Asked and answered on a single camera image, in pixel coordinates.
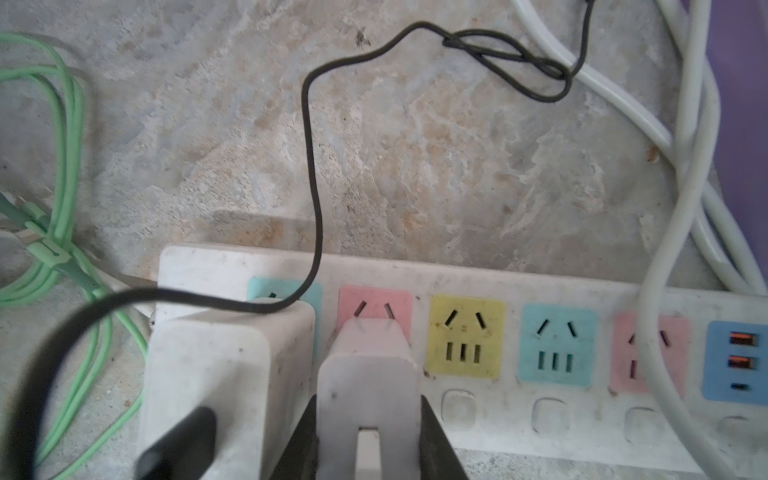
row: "stained concrete surface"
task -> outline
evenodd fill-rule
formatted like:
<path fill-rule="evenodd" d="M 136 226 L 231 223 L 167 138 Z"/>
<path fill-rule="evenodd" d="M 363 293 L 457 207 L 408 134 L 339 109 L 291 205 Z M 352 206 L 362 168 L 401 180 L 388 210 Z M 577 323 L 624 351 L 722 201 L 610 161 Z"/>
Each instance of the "stained concrete surface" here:
<path fill-rule="evenodd" d="M 583 2 L 535 4 L 576 48 Z M 310 249 L 301 82 L 324 61 L 369 51 L 421 19 L 494 28 L 531 45 L 501 0 L 0 6 L 0 29 L 60 47 L 86 91 L 77 243 L 114 271 L 146 278 L 157 275 L 163 246 L 182 240 Z M 45 62 L 18 46 L 1 47 L 0 58 Z M 679 61 L 652 2 L 598 0 L 588 61 L 672 123 Z M 531 68 L 507 67 L 542 91 L 559 88 Z M 533 102 L 429 32 L 319 79 L 310 108 L 326 252 L 639 282 L 670 217 L 671 169 L 647 161 L 649 141 L 599 97 L 577 83 L 557 104 Z M 53 149 L 34 86 L 0 84 L 0 190 L 50 204 Z M 0 239 L 2 284 L 28 262 Z M 690 241 L 670 284 L 721 288 Z M 28 356 L 79 302 L 63 283 L 32 306 L 0 311 L 4 414 Z M 141 359 L 115 332 L 116 360 L 47 473 L 140 389 Z M 135 429 L 130 422 L 78 477 L 130 478 Z M 676 475 L 503 455 L 488 470 L 482 455 L 462 458 L 475 478 Z M 526 462 L 531 469 L 516 469 Z"/>

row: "black cable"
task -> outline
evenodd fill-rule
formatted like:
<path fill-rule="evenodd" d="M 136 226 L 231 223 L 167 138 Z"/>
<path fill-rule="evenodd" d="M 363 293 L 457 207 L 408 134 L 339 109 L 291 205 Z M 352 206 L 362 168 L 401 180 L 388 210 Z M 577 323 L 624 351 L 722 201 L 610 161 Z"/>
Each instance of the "black cable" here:
<path fill-rule="evenodd" d="M 380 48 L 362 55 L 340 58 L 330 61 L 312 70 L 304 79 L 301 88 L 301 113 L 304 123 L 304 141 L 306 142 L 306 166 L 310 177 L 310 193 L 312 206 L 315 212 L 315 252 L 312 267 L 304 282 L 287 298 L 275 303 L 250 303 L 227 300 L 215 296 L 200 295 L 197 293 L 181 292 L 163 288 L 136 289 L 114 293 L 102 300 L 97 300 L 70 316 L 63 322 L 46 340 L 40 353 L 35 357 L 26 376 L 26 382 L 18 394 L 17 406 L 14 411 L 11 428 L 8 431 L 6 451 L 8 469 L 12 478 L 17 480 L 32 480 L 35 473 L 35 451 L 37 448 L 40 426 L 42 424 L 45 403 L 51 392 L 59 367 L 64 362 L 69 350 L 85 333 L 100 319 L 114 312 L 122 306 L 144 302 L 182 303 L 192 306 L 204 306 L 219 310 L 231 310 L 246 313 L 274 313 L 296 302 L 312 285 L 320 267 L 320 258 L 323 255 L 323 212 L 320 210 L 320 198 L 317 193 L 317 179 L 315 177 L 315 154 L 312 145 L 312 125 L 310 122 L 310 85 L 320 75 L 336 68 L 355 65 L 373 60 L 384 55 L 395 45 L 400 43 L 405 36 L 414 30 L 423 28 L 443 37 L 443 45 L 448 48 L 457 48 L 471 55 L 481 65 L 497 74 L 513 88 L 523 95 L 536 101 L 551 103 L 562 99 L 571 90 L 573 77 L 584 64 L 587 55 L 589 39 L 589 21 L 594 7 L 594 0 L 587 0 L 587 8 L 584 13 L 584 27 L 581 33 L 581 52 L 574 67 L 569 70 L 565 65 L 550 58 L 541 58 L 533 55 L 528 49 L 512 37 L 492 30 L 462 30 L 455 34 L 443 30 L 429 22 L 416 22 L 404 28 L 392 40 Z M 464 37 L 495 38 L 512 46 L 519 53 L 497 51 L 491 48 L 480 47 L 465 43 Z M 555 95 L 539 94 L 516 81 L 507 72 L 486 57 L 511 60 L 534 65 L 539 71 L 558 81 L 563 81 L 564 86 L 560 93 Z"/>

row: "usb port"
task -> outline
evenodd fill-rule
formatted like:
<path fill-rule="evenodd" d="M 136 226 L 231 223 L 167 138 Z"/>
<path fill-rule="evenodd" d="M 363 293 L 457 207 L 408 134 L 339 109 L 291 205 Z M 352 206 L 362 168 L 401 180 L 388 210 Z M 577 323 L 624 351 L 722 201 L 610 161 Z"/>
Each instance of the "usb port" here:
<path fill-rule="evenodd" d="M 755 359 L 751 356 L 736 356 L 731 355 L 728 357 L 728 366 L 732 369 L 755 369 Z"/>
<path fill-rule="evenodd" d="M 731 345 L 757 346 L 757 335 L 754 333 L 731 332 L 730 343 Z"/>

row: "white power adapter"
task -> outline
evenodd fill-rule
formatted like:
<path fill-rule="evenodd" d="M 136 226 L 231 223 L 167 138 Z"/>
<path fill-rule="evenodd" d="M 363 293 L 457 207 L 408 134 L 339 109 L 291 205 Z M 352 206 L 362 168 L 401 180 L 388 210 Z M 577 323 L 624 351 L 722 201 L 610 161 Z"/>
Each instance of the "white power adapter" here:
<path fill-rule="evenodd" d="M 267 315 L 208 310 L 158 325 L 139 451 L 207 406 L 217 434 L 205 479 L 269 478 L 310 398 L 314 326 L 314 309 L 304 302 Z"/>
<path fill-rule="evenodd" d="M 421 376 L 395 320 L 344 323 L 317 376 L 317 478 L 419 480 Z"/>

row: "power strip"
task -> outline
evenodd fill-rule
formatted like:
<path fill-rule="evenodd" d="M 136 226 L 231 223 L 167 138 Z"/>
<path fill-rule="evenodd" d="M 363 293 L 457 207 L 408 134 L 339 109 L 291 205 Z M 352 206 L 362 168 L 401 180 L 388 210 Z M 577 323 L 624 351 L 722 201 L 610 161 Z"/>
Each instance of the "power strip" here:
<path fill-rule="evenodd" d="M 158 283 L 234 300 L 285 296 L 311 259 L 175 245 L 162 253 Z M 422 392 L 454 447 L 700 472 L 633 358 L 637 291 L 629 283 L 324 254 L 305 297 L 319 313 L 314 369 L 350 313 L 394 318 L 425 366 Z M 156 322 L 199 310 L 159 305 Z M 671 375 L 702 430 L 743 477 L 768 478 L 768 408 L 757 405 L 768 379 L 762 349 L 749 349 L 762 346 L 766 312 L 761 297 L 671 288 L 662 307 Z M 732 334 L 723 321 L 741 324 Z M 717 328 L 708 339 L 710 323 Z M 723 364 L 744 368 L 735 371 L 736 387 L 718 376 L 705 398 L 705 363 L 710 368 L 720 355 Z M 752 381 L 761 383 L 750 390 Z M 727 401 L 707 399 L 708 390 L 724 392 L 716 398 Z"/>

